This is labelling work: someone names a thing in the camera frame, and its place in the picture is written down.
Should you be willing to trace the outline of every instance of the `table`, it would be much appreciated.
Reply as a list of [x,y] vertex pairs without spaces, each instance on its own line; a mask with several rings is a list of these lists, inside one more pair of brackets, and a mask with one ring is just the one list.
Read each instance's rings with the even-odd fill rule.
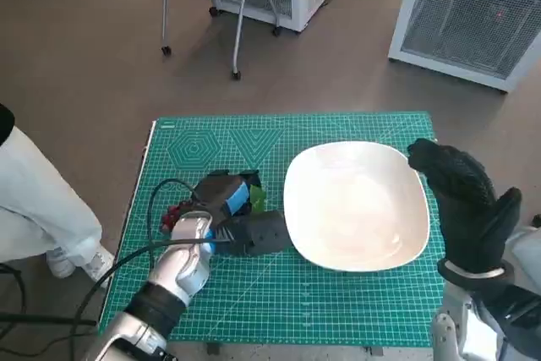
[[[418,137],[434,138],[425,112],[160,118],[150,131],[119,257],[147,244],[150,192],[164,178],[196,184],[210,170],[257,168],[267,192],[266,209],[280,210],[287,167],[300,151],[355,139],[392,145],[405,153]],[[359,274],[319,268],[295,249],[257,258],[216,256],[207,285],[171,340],[429,347],[430,320],[440,306],[443,288],[436,261],[444,250],[435,199],[425,183],[424,187],[431,234],[426,250],[414,262]],[[156,239],[163,238],[158,232],[160,215],[187,196],[177,185],[158,194],[153,215]],[[147,272],[144,255],[115,274],[101,331],[122,311]]]

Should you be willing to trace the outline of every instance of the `floor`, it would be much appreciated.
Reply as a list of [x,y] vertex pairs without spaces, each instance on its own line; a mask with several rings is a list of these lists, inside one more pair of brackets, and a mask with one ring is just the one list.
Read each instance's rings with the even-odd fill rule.
[[[389,63],[386,53],[401,0],[332,0],[300,36],[271,35],[247,21],[240,67],[229,79],[235,19],[211,20],[206,0],[171,0],[171,46],[159,48],[161,0],[0,0],[0,100],[55,164],[117,247],[123,216],[152,119],[165,115],[425,110],[440,142],[469,150],[498,191],[522,189],[522,216],[541,209],[541,70],[503,96],[481,85]],[[90,288],[81,273],[53,280],[42,258],[21,261],[30,311],[71,315]],[[16,309],[13,283],[0,299]],[[88,312],[97,316],[101,299]],[[32,351],[61,328],[18,327],[3,345]],[[80,340],[82,351],[88,341]],[[66,359],[55,346],[44,360]],[[180,345],[188,358],[202,347]],[[429,351],[386,351],[389,359]],[[14,359],[2,354],[2,359]],[[226,347],[221,359],[364,359],[359,348]]]

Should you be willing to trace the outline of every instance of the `chair leg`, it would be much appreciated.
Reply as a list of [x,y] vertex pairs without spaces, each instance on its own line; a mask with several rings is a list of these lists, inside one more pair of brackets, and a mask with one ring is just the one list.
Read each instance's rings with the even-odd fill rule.
[[246,0],[240,0],[240,7],[238,9],[238,21],[237,21],[237,34],[235,35],[235,48],[233,50],[233,71],[232,77],[235,80],[240,80],[240,71],[237,68],[238,48],[240,46],[240,34],[243,28],[243,13],[244,3]]
[[167,45],[167,12],[169,4],[167,0],[163,0],[163,10],[161,15],[161,52],[166,57],[171,55],[171,48]]
[[270,8],[272,8],[272,13],[274,14],[274,26],[275,28],[280,27],[280,16],[278,15],[278,10],[276,9],[276,4],[274,0],[268,0]]

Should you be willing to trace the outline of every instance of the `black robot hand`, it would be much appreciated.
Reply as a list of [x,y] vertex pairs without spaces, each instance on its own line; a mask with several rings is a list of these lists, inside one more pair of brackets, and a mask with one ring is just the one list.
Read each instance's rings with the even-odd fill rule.
[[407,150],[410,167],[426,176],[438,202],[445,257],[471,273],[499,268],[518,222],[521,191],[510,188],[496,199],[484,167],[449,145],[418,139]]

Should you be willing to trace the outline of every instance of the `shoe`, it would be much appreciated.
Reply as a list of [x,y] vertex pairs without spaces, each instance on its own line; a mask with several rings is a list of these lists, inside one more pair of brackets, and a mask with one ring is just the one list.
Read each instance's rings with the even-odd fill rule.
[[68,257],[60,247],[52,251],[47,251],[45,253],[45,260],[47,265],[49,265],[51,273],[56,278],[67,278],[74,273],[76,268],[75,265],[68,260]]
[[[92,261],[81,266],[81,268],[92,281],[97,282],[103,274],[111,269],[114,258],[115,257],[100,244]],[[101,287],[107,288],[110,279],[111,278],[107,278],[101,284]]]

